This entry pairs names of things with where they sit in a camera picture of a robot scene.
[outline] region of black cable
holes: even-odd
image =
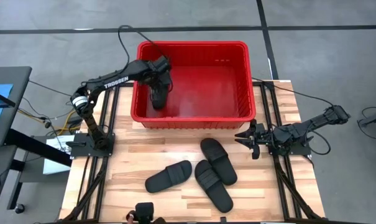
[[[49,120],[50,127],[52,128],[53,132],[55,133],[55,137],[56,137],[56,139],[58,140],[60,150],[63,151],[63,152],[66,152],[66,150],[62,147],[61,141],[59,140],[58,135],[57,135],[57,131],[56,131],[55,128],[53,127],[52,122],[50,121],[50,118],[49,118],[47,115],[40,114],[39,112],[37,112],[37,111],[33,108],[33,106],[31,105],[31,103],[30,103],[29,100],[27,100],[27,99],[24,98],[24,97],[22,97],[22,99],[24,99],[24,100],[29,104],[30,108],[32,108],[32,110],[33,110],[35,113],[37,113],[38,115],[43,116],[43,117],[45,117],[45,118],[47,118],[47,119]]]
[[[71,101],[70,101],[70,100],[66,101],[65,105],[67,105],[67,106],[73,106],[73,105],[71,104]]]
[[[327,147],[328,147],[328,150],[326,152],[316,152],[315,150],[313,150],[312,148],[310,148],[311,151],[314,152],[317,155],[322,155],[322,156],[325,156],[325,155],[329,154],[331,152],[331,146],[330,146],[329,141],[327,141],[327,139],[325,137],[323,137],[321,134],[319,134],[316,131],[311,130],[310,132],[313,132],[313,133],[317,134],[319,137],[321,137],[324,140],[324,142],[327,144]]]
[[[70,134],[73,134],[73,131],[71,130],[71,128],[73,128],[74,126],[76,126],[76,124],[74,124],[74,123],[69,125],[68,130],[69,130]]]
[[[41,85],[41,84],[39,84],[39,83],[37,83],[37,82],[33,82],[32,80],[29,80],[29,82],[34,83],[34,84],[36,84],[36,85],[38,85],[38,86],[41,86],[41,87],[43,87],[43,88],[46,88],[46,89],[48,89],[48,90],[54,91],[55,93],[59,93],[59,94],[65,95],[65,96],[71,96],[71,95],[69,95],[69,94],[62,93],[61,91],[54,90],[54,89],[51,89],[51,88],[49,88],[49,87],[43,86],[43,85]]]
[[[366,111],[368,109],[373,109],[373,108],[376,109],[376,106],[368,106],[368,107],[362,109],[362,115],[363,115],[363,117],[367,118],[366,115],[364,114],[364,111]]]
[[[123,41],[121,40],[121,36],[120,36],[120,31],[121,31],[121,29],[124,29],[124,28],[132,29],[134,32],[136,32],[141,37],[143,37],[145,40],[149,41],[153,46],[155,46],[155,48],[160,52],[161,55],[163,55],[164,57],[166,57],[165,54],[160,49],[160,47],[155,42],[153,42],[148,37],[146,37],[143,33],[141,33],[139,30],[136,30],[135,28],[133,28],[132,26],[129,26],[129,25],[121,25],[121,26],[119,26],[119,28],[117,30],[117,36],[119,38],[119,42],[121,44],[121,47],[124,49],[124,52],[127,55],[127,61],[126,61],[126,64],[124,65],[123,69],[120,70],[118,73],[124,72],[124,70],[127,68],[128,64],[130,63],[130,55],[128,53],[128,50],[126,49],[126,46],[124,45]],[[81,82],[81,85],[83,85],[84,83],[93,83],[93,82],[96,82],[96,81],[89,81],[89,80],[88,81],[83,81],[83,82]],[[173,83],[171,82],[170,89],[172,90],[172,88],[173,88]]]
[[[360,119],[360,120],[357,121],[357,126],[359,127],[359,130],[362,131],[362,133],[365,134],[367,137],[372,138],[372,139],[376,139],[376,137],[370,136],[369,134],[365,133],[365,132],[363,131],[362,127],[360,127],[360,124],[359,124],[359,123],[360,123],[362,120],[363,120],[363,119]]]
[[[266,81],[263,81],[263,80],[261,80],[259,78],[253,78],[253,77],[251,77],[251,78],[254,79],[254,80],[260,81],[260,82],[266,82]],[[276,85],[274,85],[274,84],[272,84],[270,82],[266,82],[266,83],[269,84],[269,85],[272,85],[273,87],[281,89],[281,90],[286,90],[286,91],[289,91],[289,92],[292,92],[292,93],[296,93],[296,94],[301,95],[301,96],[306,96],[308,98],[312,98],[312,99],[316,99],[316,100],[320,100],[320,101],[326,102],[326,103],[330,104],[332,107],[334,107],[334,105],[332,103],[330,103],[329,101],[327,101],[325,99],[322,99],[322,98],[319,98],[319,97],[315,97],[315,96],[309,96],[307,94],[300,93],[300,92],[297,92],[297,91],[294,91],[294,90],[288,90],[286,88],[282,88],[282,87],[276,86]]]
[[[88,161],[89,161],[89,156],[87,157],[86,164],[84,165],[83,176],[81,178],[80,189],[78,191],[78,196],[77,196],[77,204],[80,201],[81,191],[83,190],[83,184],[84,184],[84,179],[86,177],[86,171],[87,171]]]
[[[47,134],[45,134],[45,136],[52,136],[54,134],[53,131],[49,131]]]
[[[42,117],[34,116],[34,115],[32,115],[31,113],[27,112],[25,109],[22,109],[22,108],[19,108],[19,109],[20,109],[22,112],[27,113],[29,116],[33,116],[33,117],[38,118],[38,119],[47,119],[47,120],[51,120],[51,119],[61,118],[61,117],[63,117],[63,116],[68,115],[70,112],[72,112],[72,111],[74,110],[74,109],[71,109],[69,112],[67,112],[67,113],[65,113],[65,114],[62,114],[62,115],[60,115],[60,116],[55,116],[55,117],[53,117],[53,118],[50,118],[50,117],[48,117],[47,115],[44,115],[44,114],[40,114],[40,113],[38,113],[38,112],[33,108],[32,104],[30,103],[30,101],[29,101],[28,99],[26,99],[26,98],[24,98],[24,97],[22,97],[22,99],[24,99],[24,100],[29,104],[30,108],[34,111],[34,113],[36,113],[36,114],[38,114],[38,115],[40,115],[40,116],[42,116]]]

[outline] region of concrete floor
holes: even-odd
[[[263,0],[269,26],[374,25],[376,0]],[[162,26],[259,26],[255,1],[117,1],[117,0],[0,0],[0,30],[115,28]],[[156,32],[153,40],[241,40],[250,50],[253,77],[270,78],[261,31]],[[132,55],[142,39],[122,38]],[[294,89],[342,105],[352,116],[343,126],[319,132],[332,145],[327,156],[313,156],[324,210],[332,220],[376,223],[376,140],[357,128],[360,111],[376,106],[376,30],[270,31],[280,79]],[[0,66],[28,65],[31,80],[67,93],[80,81],[120,68],[126,56],[116,34],[0,35]],[[66,113],[67,97],[28,85],[25,98],[48,116]],[[297,96],[302,119],[322,113],[324,103]],[[24,109],[29,108],[25,102]],[[55,124],[63,124],[65,118]],[[43,135],[49,130],[16,116],[13,128]],[[314,149],[324,144],[315,139]],[[0,223],[51,222],[58,214],[64,182],[25,184],[16,215],[5,209],[16,173],[10,172],[0,201]]]

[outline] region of black slide sandal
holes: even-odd
[[[200,143],[201,151],[211,164],[219,178],[225,185],[232,185],[237,181],[237,175],[227,152],[223,146],[215,139],[206,138]]]
[[[220,212],[226,213],[233,208],[231,196],[229,196],[221,179],[219,179],[207,160],[202,160],[198,163],[195,168],[195,177],[200,187],[206,192]]]
[[[177,162],[149,177],[145,181],[145,188],[149,193],[156,193],[185,182],[191,174],[192,164],[189,161]]]

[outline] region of wooden tabletop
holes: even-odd
[[[290,81],[275,81],[275,85],[292,90]],[[264,108],[259,87],[254,88],[256,120],[265,122]],[[300,121],[300,114],[293,93],[276,88],[276,95],[283,124]],[[270,93],[268,103],[273,123],[276,123]],[[106,120],[109,120],[112,94]],[[229,222],[256,222],[283,220],[278,187],[273,168],[273,159],[265,146],[261,155],[251,159],[251,151],[234,141],[234,135],[248,128],[240,129],[145,129],[130,116],[132,87],[120,89],[117,103],[114,133],[116,143],[109,159],[100,222],[124,222],[126,214],[139,202],[153,202],[155,217],[169,222],[219,222],[225,216]],[[99,121],[103,94],[95,107],[94,117]],[[234,202],[228,213],[219,212],[200,188],[194,175],[184,183],[156,194],[145,190],[145,180],[163,170],[166,166],[189,160],[193,169],[204,155],[199,143],[203,138],[215,138],[229,154],[238,180],[226,189]],[[290,156],[296,188],[308,205],[320,216],[324,216],[316,178],[312,165],[302,156]],[[73,161],[63,199],[60,218],[67,216],[76,205],[78,191],[86,158]],[[89,174],[88,165],[83,187],[85,190]],[[291,195],[286,189],[290,216],[294,217]],[[90,203],[89,218],[93,217],[96,192]]]

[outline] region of red plastic basket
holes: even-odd
[[[134,83],[131,116],[146,128],[239,128],[254,119],[249,50],[238,41],[156,44],[170,59],[173,90],[160,111],[152,107],[149,88]],[[137,58],[156,60],[150,42],[138,46]]]

